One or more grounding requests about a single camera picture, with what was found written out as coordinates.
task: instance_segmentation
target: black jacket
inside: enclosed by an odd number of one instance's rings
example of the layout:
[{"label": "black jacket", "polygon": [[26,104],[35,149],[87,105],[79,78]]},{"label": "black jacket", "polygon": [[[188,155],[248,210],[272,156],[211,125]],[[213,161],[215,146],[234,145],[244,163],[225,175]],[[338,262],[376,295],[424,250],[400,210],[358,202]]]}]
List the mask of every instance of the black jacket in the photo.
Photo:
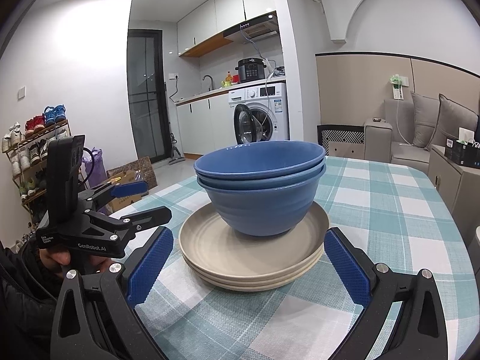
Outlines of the black jacket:
[{"label": "black jacket", "polygon": [[62,279],[42,264],[34,238],[18,254],[0,242],[0,284],[1,358],[48,359]]}]

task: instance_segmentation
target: faucet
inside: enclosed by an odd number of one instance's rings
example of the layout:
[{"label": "faucet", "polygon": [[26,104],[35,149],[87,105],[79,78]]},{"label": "faucet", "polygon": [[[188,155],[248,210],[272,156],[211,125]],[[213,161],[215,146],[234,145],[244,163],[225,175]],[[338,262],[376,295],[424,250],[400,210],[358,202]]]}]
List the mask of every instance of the faucet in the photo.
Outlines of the faucet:
[{"label": "faucet", "polygon": [[215,85],[213,84],[213,78],[212,76],[209,76],[208,74],[206,74],[203,78],[202,78],[202,81],[205,81],[205,78],[207,77],[210,77],[210,80],[212,80],[212,91],[215,90]]}]

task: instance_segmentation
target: range hood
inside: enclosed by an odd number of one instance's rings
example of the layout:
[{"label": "range hood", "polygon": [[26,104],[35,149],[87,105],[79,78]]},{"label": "range hood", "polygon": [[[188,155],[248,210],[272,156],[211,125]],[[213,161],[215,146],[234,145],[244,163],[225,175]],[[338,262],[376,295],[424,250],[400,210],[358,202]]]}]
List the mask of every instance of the range hood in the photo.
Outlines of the range hood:
[{"label": "range hood", "polygon": [[225,30],[223,37],[233,42],[248,43],[245,38],[261,40],[277,34],[279,34],[277,13],[270,12]]}]

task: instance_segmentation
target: plaid tablecloth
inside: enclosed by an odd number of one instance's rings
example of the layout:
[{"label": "plaid tablecloth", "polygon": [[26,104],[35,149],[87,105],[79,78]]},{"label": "plaid tablecloth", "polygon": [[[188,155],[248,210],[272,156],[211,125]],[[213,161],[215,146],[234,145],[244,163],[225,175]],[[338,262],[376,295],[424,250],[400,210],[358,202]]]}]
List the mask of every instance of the plaid tablecloth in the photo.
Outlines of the plaid tablecloth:
[{"label": "plaid tablecloth", "polygon": [[[459,358],[479,331],[479,298],[462,238],[428,178],[385,163],[330,157],[315,201],[352,244],[374,263],[416,274],[428,268],[440,292],[449,359]],[[166,205],[174,237],[185,219],[209,202],[189,178],[116,213]],[[153,230],[127,247],[144,244]],[[394,304],[369,359],[380,355],[399,304]],[[362,307],[348,295],[328,257],[282,288],[240,293],[202,282],[176,242],[146,302],[136,311],[171,360],[327,359]]]}]

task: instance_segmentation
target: blue bowl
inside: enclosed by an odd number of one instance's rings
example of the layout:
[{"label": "blue bowl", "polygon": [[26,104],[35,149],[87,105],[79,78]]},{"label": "blue bowl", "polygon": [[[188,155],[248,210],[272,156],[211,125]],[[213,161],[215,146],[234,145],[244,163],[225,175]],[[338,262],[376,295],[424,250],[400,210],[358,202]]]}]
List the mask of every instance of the blue bowl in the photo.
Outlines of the blue bowl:
[{"label": "blue bowl", "polygon": [[213,151],[193,165],[200,176],[221,180],[258,180],[292,175],[318,165],[325,149],[316,143],[278,140]]},{"label": "blue bowl", "polygon": [[259,180],[220,180],[198,175],[198,179],[205,185],[221,190],[248,191],[248,190],[266,190],[268,188],[286,187],[287,185],[301,183],[321,173],[323,176],[326,170],[324,157],[323,160],[313,168],[292,175],[261,178]]},{"label": "blue bowl", "polygon": [[212,204],[235,230],[251,236],[272,236],[295,227],[314,201],[321,174],[286,187],[267,190],[221,190],[201,180]]}]

